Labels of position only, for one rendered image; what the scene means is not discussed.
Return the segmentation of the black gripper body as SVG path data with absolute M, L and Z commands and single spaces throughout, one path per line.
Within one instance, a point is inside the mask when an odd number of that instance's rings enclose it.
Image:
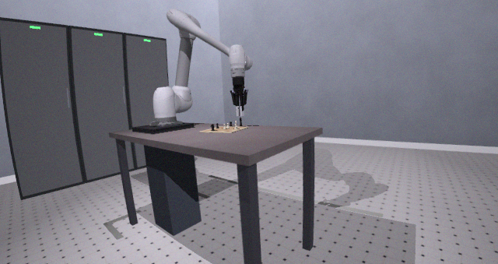
M 240 93 L 243 93 L 244 91 L 244 77 L 234 77 L 233 78 L 233 90 L 235 92 L 235 89 L 237 89 L 237 94 L 238 93 L 238 88 L 240 88 Z

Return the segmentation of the brown and cream chessboard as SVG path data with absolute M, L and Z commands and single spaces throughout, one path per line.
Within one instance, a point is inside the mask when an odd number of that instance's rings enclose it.
M 214 128 L 215 131 L 211 131 L 212 129 L 207 129 L 207 130 L 204 130 L 204 131 L 200 131 L 200 132 L 211 132 L 211 133 L 233 133 L 233 132 L 237 132 L 237 131 L 240 131 L 240 130 L 243 130 L 245 128 L 249 128 L 249 127 L 237 127 L 237 129 L 235 129 L 234 127 L 230 127 L 230 128 L 227 128 L 226 129 L 223 129 L 224 127 L 221 127 L 219 126 L 219 128 Z M 239 130 L 238 130 L 239 129 Z

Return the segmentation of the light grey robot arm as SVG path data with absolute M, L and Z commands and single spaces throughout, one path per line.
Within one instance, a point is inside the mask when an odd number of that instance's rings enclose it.
M 245 71 L 253 65 L 251 58 L 245 54 L 242 45 L 235 44 L 228 48 L 225 44 L 202 30 L 195 17 L 178 9 L 170 9 L 167 11 L 167 18 L 176 28 L 180 28 L 181 42 L 177 61 L 177 74 L 175 86 L 172 88 L 169 86 L 160 87 L 155 90 L 153 95 L 155 122 L 150 122 L 149 126 L 163 127 L 183 124 L 182 121 L 177 121 L 175 116 L 176 113 L 185 112 L 192 106 L 193 100 L 188 87 L 188 77 L 193 41 L 196 37 L 229 57 L 231 77 L 233 76 L 233 78 L 245 77 Z M 176 93 L 176 96 L 174 93 Z

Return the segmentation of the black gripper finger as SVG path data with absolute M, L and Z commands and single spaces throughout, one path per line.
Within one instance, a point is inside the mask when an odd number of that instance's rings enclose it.
M 247 103 L 247 92 L 248 90 L 244 88 L 244 92 L 240 93 L 240 88 L 238 88 L 238 93 L 240 96 L 240 116 L 244 116 L 244 105 Z
M 235 89 L 235 92 L 234 90 L 231 90 L 230 92 L 233 99 L 233 105 L 236 105 L 237 116 L 240 116 L 239 94 L 237 94 L 237 89 Z

